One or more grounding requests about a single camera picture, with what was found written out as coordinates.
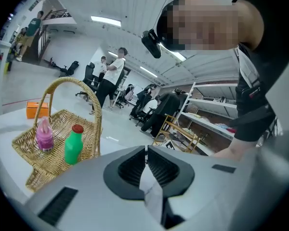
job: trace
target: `white ceiling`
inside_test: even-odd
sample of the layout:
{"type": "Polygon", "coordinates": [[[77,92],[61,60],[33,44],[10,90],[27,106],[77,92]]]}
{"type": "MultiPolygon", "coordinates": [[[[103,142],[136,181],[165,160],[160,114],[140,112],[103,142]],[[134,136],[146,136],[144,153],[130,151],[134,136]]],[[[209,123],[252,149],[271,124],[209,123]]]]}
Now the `white ceiling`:
{"type": "Polygon", "coordinates": [[[145,30],[156,27],[162,8],[171,0],[60,0],[77,22],[77,31],[102,38],[107,50],[125,47],[129,54],[126,65],[139,72],[142,66],[156,74],[162,85],[233,80],[238,76],[238,62],[232,50],[207,52],[183,51],[181,62],[166,50],[155,59],[141,43],[145,30]],[[120,20],[121,28],[93,22],[91,16],[120,20]]]}

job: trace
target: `green bottle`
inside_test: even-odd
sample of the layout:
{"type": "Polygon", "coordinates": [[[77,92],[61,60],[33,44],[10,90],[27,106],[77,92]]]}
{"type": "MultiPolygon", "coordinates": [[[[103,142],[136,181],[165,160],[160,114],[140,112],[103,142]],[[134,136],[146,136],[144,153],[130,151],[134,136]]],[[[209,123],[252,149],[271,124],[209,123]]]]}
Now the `green bottle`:
{"type": "Polygon", "coordinates": [[[67,164],[76,164],[78,162],[79,154],[81,153],[83,143],[81,136],[83,127],[79,124],[72,126],[71,135],[65,141],[64,159],[67,164]]]}

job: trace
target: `green shirt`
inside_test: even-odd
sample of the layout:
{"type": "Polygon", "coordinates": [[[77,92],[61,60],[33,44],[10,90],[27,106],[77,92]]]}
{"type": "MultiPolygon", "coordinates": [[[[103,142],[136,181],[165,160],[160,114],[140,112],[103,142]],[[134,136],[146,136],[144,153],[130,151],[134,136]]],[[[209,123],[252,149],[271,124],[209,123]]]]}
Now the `green shirt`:
{"type": "Polygon", "coordinates": [[[33,36],[35,31],[40,27],[41,19],[34,18],[31,20],[31,22],[28,25],[28,29],[26,32],[26,36],[33,36]]]}

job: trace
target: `red bottle cap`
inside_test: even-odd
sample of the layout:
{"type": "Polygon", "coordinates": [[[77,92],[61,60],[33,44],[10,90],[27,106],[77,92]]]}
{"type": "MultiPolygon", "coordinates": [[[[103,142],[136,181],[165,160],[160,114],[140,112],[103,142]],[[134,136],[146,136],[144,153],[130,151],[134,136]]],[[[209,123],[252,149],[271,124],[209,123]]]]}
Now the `red bottle cap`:
{"type": "Polygon", "coordinates": [[[72,126],[72,130],[75,133],[83,133],[83,127],[79,124],[75,124],[74,126],[72,126]]]}

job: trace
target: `orange box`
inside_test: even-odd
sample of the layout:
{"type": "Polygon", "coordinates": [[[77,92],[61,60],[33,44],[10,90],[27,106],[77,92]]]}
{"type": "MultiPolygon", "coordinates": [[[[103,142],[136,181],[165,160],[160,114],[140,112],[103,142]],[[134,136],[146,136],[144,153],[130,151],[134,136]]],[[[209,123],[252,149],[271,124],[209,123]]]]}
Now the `orange box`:
{"type": "MultiPolygon", "coordinates": [[[[27,119],[32,119],[35,117],[35,114],[38,110],[39,103],[37,102],[27,102],[26,106],[26,115],[27,119]]],[[[42,108],[39,112],[39,118],[43,116],[48,116],[48,103],[43,103],[42,108]]]]}

